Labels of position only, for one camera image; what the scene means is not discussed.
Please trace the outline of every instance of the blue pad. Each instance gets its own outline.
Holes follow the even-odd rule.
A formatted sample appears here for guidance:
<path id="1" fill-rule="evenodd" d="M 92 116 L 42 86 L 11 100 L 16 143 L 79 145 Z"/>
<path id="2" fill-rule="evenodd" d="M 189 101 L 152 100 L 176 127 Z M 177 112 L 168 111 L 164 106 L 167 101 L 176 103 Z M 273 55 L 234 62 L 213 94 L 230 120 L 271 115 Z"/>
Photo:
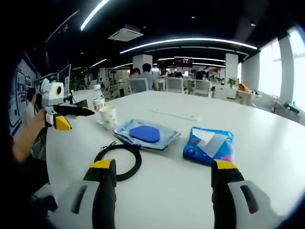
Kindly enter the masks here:
<path id="1" fill-rule="evenodd" d="M 160 141 L 160 132 L 157 128 L 149 125 L 141 125 L 129 131 L 130 137 L 139 139 L 148 143 Z"/>

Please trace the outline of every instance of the paper cup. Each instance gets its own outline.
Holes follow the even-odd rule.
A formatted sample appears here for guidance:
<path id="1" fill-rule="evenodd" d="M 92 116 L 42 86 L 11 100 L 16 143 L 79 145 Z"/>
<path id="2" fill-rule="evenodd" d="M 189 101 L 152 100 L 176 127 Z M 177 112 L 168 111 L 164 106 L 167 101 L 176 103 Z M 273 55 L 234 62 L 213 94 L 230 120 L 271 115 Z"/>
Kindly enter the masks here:
<path id="1" fill-rule="evenodd" d="M 102 125 L 106 130 L 114 129 L 118 125 L 118 118 L 116 116 L 116 108 L 113 106 L 105 106 L 100 110 Z"/>

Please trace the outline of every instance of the ceiling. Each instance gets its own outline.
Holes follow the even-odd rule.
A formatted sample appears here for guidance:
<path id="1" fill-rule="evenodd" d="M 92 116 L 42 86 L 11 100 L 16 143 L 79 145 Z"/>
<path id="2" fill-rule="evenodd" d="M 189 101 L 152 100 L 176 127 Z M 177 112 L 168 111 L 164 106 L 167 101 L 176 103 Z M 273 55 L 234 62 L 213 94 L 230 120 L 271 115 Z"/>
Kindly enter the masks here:
<path id="1" fill-rule="evenodd" d="M 241 62 L 275 37 L 284 36 L 293 25 L 288 12 L 275 0 L 188 0 L 181 3 L 176 0 L 109 0 L 81 31 L 82 23 L 100 2 L 46 1 L 44 10 L 32 24 L 32 42 L 26 49 L 41 74 L 60 70 L 68 63 L 73 68 L 81 67 L 77 70 L 81 72 L 103 59 L 107 60 L 92 69 L 115 67 L 130 63 L 133 56 L 143 53 L 152 55 L 155 62 L 174 56 L 225 60 L 225 54 L 231 52 L 238 54 Z M 125 24 L 137 27 L 144 35 L 129 42 L 108 39 Z M 225 39 L 249 44 L 258 50 L 230 43 L 187 41 L 120 54 L 142 44 L 177 38 Z"/>

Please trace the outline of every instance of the white round table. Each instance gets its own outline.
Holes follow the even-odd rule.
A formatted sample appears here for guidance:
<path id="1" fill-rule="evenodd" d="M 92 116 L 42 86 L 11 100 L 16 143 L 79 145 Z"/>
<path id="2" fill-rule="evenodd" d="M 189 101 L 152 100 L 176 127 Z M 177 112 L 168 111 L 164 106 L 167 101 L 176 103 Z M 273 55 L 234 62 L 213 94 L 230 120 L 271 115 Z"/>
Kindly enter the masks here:
<path id="1" fill-rule="evenodd" d="M 162 154 L 141 151 L 139 171 L 118 182 L 117 229 L 214 228 L 211 169 L 182 156 L 192 126 L 234 133 L 233 162 L 245 179 L 270 197 L 278 215 L 287 216 L 305 190 L 305 127 L 298 123 L 241 104 L 168 92 L 148 91 L 108 104 L 117 108 L 121 123 L 144 119 L 182 132 Z M 152 112 L 156 109 L 176 116 L 200 117 L 200 121 Z M 47 166 L 56 200 L 69 185 L 84 177 L 100 148 L 116 140 L 112 131 L 97 124 L 94 115 L 69 122 L 71 131 L 49 128 L 47 134 Z M 106 158 L 116 159 L 118 174 L 134 164 L 133 155 L 124 150 L 110 152 Z"/>

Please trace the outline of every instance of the water bottle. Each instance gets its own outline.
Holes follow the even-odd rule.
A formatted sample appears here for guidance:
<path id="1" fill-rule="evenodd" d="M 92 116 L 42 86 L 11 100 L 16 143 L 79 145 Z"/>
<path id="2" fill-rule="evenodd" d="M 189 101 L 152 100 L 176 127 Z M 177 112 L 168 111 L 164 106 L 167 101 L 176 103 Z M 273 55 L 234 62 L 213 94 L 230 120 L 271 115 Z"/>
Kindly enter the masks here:
<path id="1" fill-rule="evenodd" d="M 100 109 L 104 107 L 105 104 L 105 96 L 101 92 L 101 85 L 97 84 L 93 87 L 93 107 L 95 110 L 95 116 L 98 123 L 102 123 Z"/>

